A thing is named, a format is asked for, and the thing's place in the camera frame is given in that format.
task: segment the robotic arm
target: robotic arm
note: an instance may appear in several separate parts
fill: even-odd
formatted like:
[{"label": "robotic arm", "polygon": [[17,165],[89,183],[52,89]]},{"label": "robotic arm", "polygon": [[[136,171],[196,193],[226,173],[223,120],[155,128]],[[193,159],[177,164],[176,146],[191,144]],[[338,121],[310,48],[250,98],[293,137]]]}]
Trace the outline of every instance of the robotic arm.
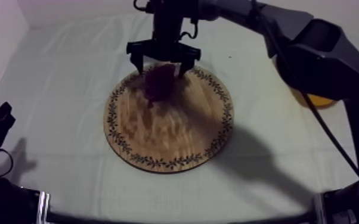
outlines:
[{"label": "robotic arm", "polygon": [[[346,38],[343,30],[332,23],[314,19],[311,14],[257,3],[288,65],[309,94],[344,100],[352,130],[359,166],[359,51]],[[149,41],[128,43],[127,53],[141,73],[143,55],[159,61],[182,63],[182,75],[199,60],[201,52],[180,43],[184,18],[195,24],[223,17],[264,36],[268,56],[278,52],[268,38],[262,21],[250,0],[150,0],[146,13],[154,14],[153,37]],[[277,57],[278,72],[291,87],[299,89],[284,61]]]}]

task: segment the wood grain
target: wood grain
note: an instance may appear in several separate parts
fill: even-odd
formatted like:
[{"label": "wood grain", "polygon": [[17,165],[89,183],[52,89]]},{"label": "wood grain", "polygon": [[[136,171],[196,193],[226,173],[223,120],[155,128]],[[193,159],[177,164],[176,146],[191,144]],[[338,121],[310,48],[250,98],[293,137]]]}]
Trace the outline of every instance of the wood grain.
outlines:
[{"label": "wood grain", "polygon": [[201,165],[222,148],[234,111],[230,94],[213,74],[195,67],[176,80],[169,99],[152,108],[143,82],[143,74],[130,74],[106,104],[104,131],[118,156],[143,170],[175,173]]}]

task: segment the round wooden board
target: round wooden board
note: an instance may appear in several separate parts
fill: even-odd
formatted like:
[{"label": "round wooden board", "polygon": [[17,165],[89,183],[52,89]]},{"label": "round wooden board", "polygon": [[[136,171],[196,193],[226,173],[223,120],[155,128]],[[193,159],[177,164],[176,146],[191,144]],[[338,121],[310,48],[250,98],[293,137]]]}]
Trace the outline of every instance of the round wooden board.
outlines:
[{"label": "round wooden board", "polygon": [[148,107],[144,74],[131,73],[114,89],[104,111],[107,141],[127,163],[149,172],[176,173],[212,158],[233,129],[233,103],[225,86],[195,67],[176,79],[169,99]]}]

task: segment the black cable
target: black cable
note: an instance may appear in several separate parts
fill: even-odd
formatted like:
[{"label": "black cable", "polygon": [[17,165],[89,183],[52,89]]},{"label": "black cable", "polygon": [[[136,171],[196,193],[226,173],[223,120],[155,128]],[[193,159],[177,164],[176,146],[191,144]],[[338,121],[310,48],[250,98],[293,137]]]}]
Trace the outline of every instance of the black cable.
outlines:
[{"label": "black cable", "polygon": [[188,33],[188,32],[183,32],[183,33],[181,34],[181,36],[179,37],[179,39],[182,40],[182,38],[183,38],[184,36],[188,36],[188,37],[191,38],[191,39],[197,38],[197,35],[198,35],[198,33],[199,33],[199,28],[198,28],[197,23],[194,23],[194,25],[195,25],[195,31],[194,31],[194,33],[193,33],[193,36],[192,36],[190,33]]},{"label": "black cable", "polygon": [[141,12],[145,12],[146,8],[145,7],[138,7],[137,6],[137,1],[138,0],[134,0],[134,8],[136,8],[137,10],[141,11]]},{"label": "black cable", "polygon": [[273,45],[273,47],[276,49],[277,51],[277,55],[278,57],[280,57],[280,59],[284,62],[284,65],[286,67],[286,69],[288,70],[288,72],[292,75],[294,82],[296,83],[298,90],[301,92],[304,100],[306,101],[306,103],[309,106],[309,109],[312,111],[314,117],[317,119],[317,121],[319,122],[320,126],[323,128],[324,132],[326,133],[326,135],[330,138],[330,140],[333,142],[334,146],[337,148],[337,150],[341,153],[342,157],[346,160],[346,162],[349,164],[349,166],[351,166],[352,170],[356,173],[356,175],[359,177],[359,169],[358,167],[355,165],[355,163],[352,161],[352,159],[349,157],[349,155],[345,152],[345,150],[342,148],[341,144],[338,142],[338,140],[335,138],[334,134],[331,132],[331,130],[329,129],[329,127],[326,125],[326,122],[323,120],[323,118],[321,117],[320,113],[317,111],[316,107],[314,106],[313,102],[310,100],[307,92],[305,91],[305,89],[303,88],[302,84],[300,83],[300,81],[298,80],[298,78],[296,77],[296,75],[294,74],[291,66],[289,65],[289,63],[286,60],[285,55],[283,54],[283,51],[281,50],[276,38],[274,37],[273,33],[271,32],[268,23],[265,19],[265,17],[261,14],[258,6],[257,6],[257,2],[256,0],[252,0],[252,7],[253,9],[257,12],[257,16],[261,21],[261,24],[263,25],[263,28],[265,29],[268,38],[270,39],[271,44]]},{"label": "black cable", "polygon": [[0,178],[2,178],[2,177],[4,177],[5,175],[9,174],[9,173],[13,170],[13,167],[14,167],[14,159],[13,159],[12,155],[11,155],[8,151],[6,151],[6,150],[0,148],[0,152],[6,153],[6,154],[8,155],[8,158],[10,159],[10,168],[9,168],[4,174],[0,175]]}]

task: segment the decorative border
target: decorative border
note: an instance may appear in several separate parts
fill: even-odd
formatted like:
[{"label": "decorative border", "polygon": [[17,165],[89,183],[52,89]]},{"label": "decorative border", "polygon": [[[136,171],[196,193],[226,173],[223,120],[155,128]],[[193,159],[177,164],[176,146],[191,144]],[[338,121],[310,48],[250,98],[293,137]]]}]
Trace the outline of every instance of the decorative border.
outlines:
[{"label": "decorative border", "polygon": [[112,137],[114,142],[121,147],[121,151],[127,155],[129,155],[129,161],[139,164],[145,164],[150,168],[155,167],[166,167],[174,170],[174,167],[177,166],[185,166],[189,163],[198,163],[199,161],[207,161],[211,157],[213,157],[225,144],[228,139],[232,129],[233,129],[233,115],[232,115],[232,102],[229,95],[226,94],[226,91],[222,88],[222,85],[216,81],[216,78],[213,77],[212,74],[206,73],[204,70],[200,68],[193,68],[191,70],[198,78],[201,80],[205,80],[209,82],[209,86],[213,87],[213,91],[220,97],[220,100],[224,103],[224,111],[222,114],[221,123],[223,126],[223,130],[218,132],[218,135],[210,144],[210,147],[205,149],[205,153],[201,154],[192,154],[186,157],[174,158],[170,161],[165,161],[164,159],[155,159],[150,156],[141,156],[139,153],[132,153],[131,146],[125,141],[124,136],[117,131],[117,106],[116,102],[121,94],[124,93],[125,89],[130,86],[130,84],[137,79],[144,76],[145,73],[154,69],[156,65],[149,66],[145,69],[142,74],[133,73],[129,77],[127,77],[123,82],[121,82],[120,86],[117,87],[111,94],[109,98],[108,105],[108,115],[107,115],[107,123],[108,126],[108,137]]}]

